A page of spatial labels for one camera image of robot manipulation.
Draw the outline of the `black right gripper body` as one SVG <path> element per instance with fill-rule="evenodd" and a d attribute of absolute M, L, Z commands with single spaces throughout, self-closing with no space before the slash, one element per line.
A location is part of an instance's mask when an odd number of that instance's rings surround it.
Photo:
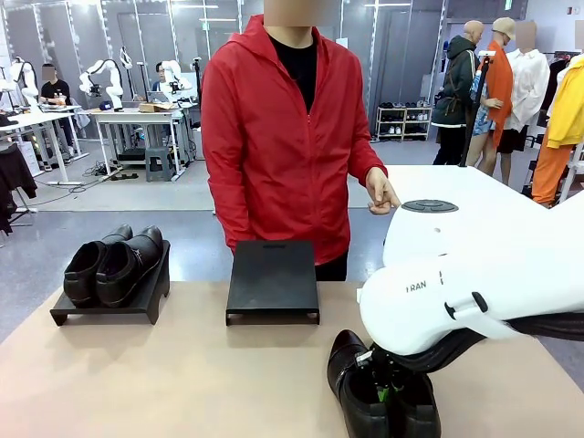
<path fill-rule="evenodd" d="M 407 369 L 398 364 L 388 351 L 378 345 L 371 345 L 366 352 L 358 355 L 358 367 L 371 375 L 375 386 L 384 382 L 391 383 L 393 377 L 403 377 L 407 380 L 411 377 Z"/>

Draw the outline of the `person's left forearm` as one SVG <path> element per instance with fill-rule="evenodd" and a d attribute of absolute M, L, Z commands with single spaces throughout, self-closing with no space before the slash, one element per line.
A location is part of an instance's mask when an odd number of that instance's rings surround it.
<path fill-rule="evenodd" d="M 382 161 L 370 145 L 369 122 L 365 113 L 361 92 L 357 89 L 350 96 L 343 112 L 342 146 L 345 153 L 346 173 L 365 187 L 370 172 L 387 176 Z"/>

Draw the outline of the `person's right forearm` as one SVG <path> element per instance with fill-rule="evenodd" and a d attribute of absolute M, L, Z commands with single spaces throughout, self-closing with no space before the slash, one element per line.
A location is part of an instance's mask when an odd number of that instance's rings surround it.
<path fill-rule="evenodd" d="M 204 134 L 203 151 L 215 215 L 223 227 L 227 247 L 234 252 L 240 242 L 256 239 L 245 198 L 242 144 Z"/>

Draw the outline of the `black shoe stand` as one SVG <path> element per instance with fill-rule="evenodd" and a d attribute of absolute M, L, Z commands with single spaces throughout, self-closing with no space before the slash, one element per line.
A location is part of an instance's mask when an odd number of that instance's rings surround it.
<path fill-rule="evenodd" d="M 243 241 L 235 249 L 225 324 L 320 323 L 313 246 Z"/>
<path fill-rule="evenodd" d="M 137 285 L 127 305 L 121 308 L 107 308 L 99 305 L 94 308 L 76 308 L 65 293 L 58 298 L 55 306 L 49 310 L 58 327 L 63 326 L 68 317 L 73 316 L 110 316 L 124 317 L 144 315 L 155 325 L 160 315 L 160 301 L 170 293 L 169 259 L 171 244 L 163 240 L 162 260 Z"/>

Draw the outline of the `person in red jacket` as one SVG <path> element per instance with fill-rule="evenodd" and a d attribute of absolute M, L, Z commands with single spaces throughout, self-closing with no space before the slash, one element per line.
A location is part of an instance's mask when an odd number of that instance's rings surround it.
<path fill-rule="evenodd" d="M 358 58 L 300 19 L 252 16 L 203 74 L 203 135 L 240 141 L 245 198 L 259 241 L 309 241 L 320 281 L 342 281 L 349 255 L 343 112 Z"/>

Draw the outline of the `person in white shirt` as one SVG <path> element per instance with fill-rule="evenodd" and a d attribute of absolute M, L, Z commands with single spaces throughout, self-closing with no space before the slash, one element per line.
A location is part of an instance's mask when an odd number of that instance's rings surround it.
<path fill-rule="evenodd" d="M 516 49 L 506 54 L 513 72 L 513 89 L 512 110 L 497 148 L 503 157 L 510 157 L 516 149 L 522 131 L 539 113 L 547 91 L 550 68 L 546 56 L 537 49 L 536 36 L 534 21 L 516 23 Z"/>

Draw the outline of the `seated person with glasses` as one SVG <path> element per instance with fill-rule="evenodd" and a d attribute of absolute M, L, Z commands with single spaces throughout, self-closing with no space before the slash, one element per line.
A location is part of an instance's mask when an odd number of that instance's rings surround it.
<path fill-rule="evenodd" d="M 172 66 L 169 61 L 161 61 L 156 66 L 158 80 L 152 85 L 150 99 L 154 103 L 172 103 L 172 87 L 170 82 L 173 79 Z"/>

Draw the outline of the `seated person in black shirt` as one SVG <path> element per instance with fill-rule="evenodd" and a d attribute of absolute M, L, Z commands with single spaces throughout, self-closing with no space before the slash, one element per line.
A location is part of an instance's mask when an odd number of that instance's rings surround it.
<path fill-rule="evenodd" d="M 70 106 L 69 85 L 57 76 L 56 67 L 51 63 L 45 63 L 42 65 L 41 73 L 45 83 L 42 85 L 39 101 L 50 105 Z M 73 151 L 74 142 L 69 119 L 62 119 L 59 124 L 64 132 L 69 150 Z"/>

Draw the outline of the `person's left hand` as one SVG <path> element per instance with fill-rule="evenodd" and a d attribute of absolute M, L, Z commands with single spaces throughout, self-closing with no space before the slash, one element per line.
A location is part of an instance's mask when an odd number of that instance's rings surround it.
<path fill-rule="evenodd" d="M 387 175 L 381 168 L 373 167 L 369 170 L 365 187 L 371 199 L 369 209 L 372 214 L 385 215 L 401 205 Z"/>

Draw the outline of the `white side table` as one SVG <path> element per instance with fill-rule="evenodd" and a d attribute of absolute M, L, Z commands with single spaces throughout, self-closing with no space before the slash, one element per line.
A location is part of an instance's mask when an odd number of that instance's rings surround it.
<path fill-rule="evenodd" d="M 523 194 L 473 167 L 387 165 L 390 182 L 399 199 L 432 199 L 459 207 L 505 207 L 513 212 L 543 211 Z"/>

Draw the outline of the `white shoe rack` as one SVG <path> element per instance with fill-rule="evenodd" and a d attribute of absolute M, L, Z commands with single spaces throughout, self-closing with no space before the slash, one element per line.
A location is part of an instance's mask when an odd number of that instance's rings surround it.
<path fill-rule="evenodd" d="M 376 111 L 374 137 L 378 141 L 427 140 L 432 108 L 381 103 Z"/>

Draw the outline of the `orange trousers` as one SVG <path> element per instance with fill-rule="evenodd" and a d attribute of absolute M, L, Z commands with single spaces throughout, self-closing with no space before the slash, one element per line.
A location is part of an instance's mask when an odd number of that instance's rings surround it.
<path fill-rule="evenodd" d="M 557 149 L 542 146 L 534 172 L 532 197 L 538 204 L 551 204 L 558 183 L 574 149 L 573 145 L 562 145 Z"/>

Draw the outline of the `grey plastic stool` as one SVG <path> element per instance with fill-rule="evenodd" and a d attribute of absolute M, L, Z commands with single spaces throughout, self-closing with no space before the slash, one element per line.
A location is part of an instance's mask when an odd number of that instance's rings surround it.
<path fill-rule="evenodd" d="M 175 176 L 175 168 L 168 147 L 146 149 L 144 157 L 148 183 L 170 182 Z"/>

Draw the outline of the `yellow hanging garment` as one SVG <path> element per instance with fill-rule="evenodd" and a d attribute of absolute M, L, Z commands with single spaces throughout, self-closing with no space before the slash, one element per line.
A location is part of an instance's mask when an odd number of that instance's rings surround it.
<path fill-rule="evenodd" d="M 547 126 L 547 146 L 551 149 L 584 140 L 584 54 L 573 57 L 564 72 Z"/>

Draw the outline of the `white background desk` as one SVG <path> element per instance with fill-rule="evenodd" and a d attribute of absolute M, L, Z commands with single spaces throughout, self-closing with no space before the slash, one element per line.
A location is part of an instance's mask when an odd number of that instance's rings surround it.
<path fill-rule="evenodd" d="M 53 151 L 53 159 L 57 161 L 58 169 L 60 171 L 60 179 L 53 182 L 48 182 L 49 186 L 66 186 L 78 187 L 82 186 L 83 182 L 75 182 L 68 178 L 67 166 L 63 159 L 64 148 L 69 152 L 67 139 L 60 121 L 65 120 L 68 126 L 74 130 L 73 126 L 74 113 L 71 111 L 59 110 L 57 112 L 30 112 L 9 117 L 9 121 L 15 121 L 16 124 L 0 126 L 0 139 L 17 139 L 21 141 L 25 134 L 32 133 L 40 144 L 41 163 L 43 172 L 51 171 L 51 162 L 47 155 L 47 141 L 50 149 Z M 78 144 L 76 133 L 72 131 L 72 138 L 74 144 L 74 153 L 70 159 L 74 162 L 88 156 L 86 152 L 82 153 Z"/>
<path fill-rule="evenodd" d="M 177 181 L 197 158 L 200 141 L 199 124 L 193 119 L 194 109 L 175 109 L 169 112 L 140 113 L 138 107 L 113 110 L 88 109 L 83 113 L 96 124 L 99 143 L 104 153 L 110 154 L 109 172 L 115 174 L 123 168 L 117 155 L 132 148 L 168 147 L 175 168 L 171 182 Z"/>

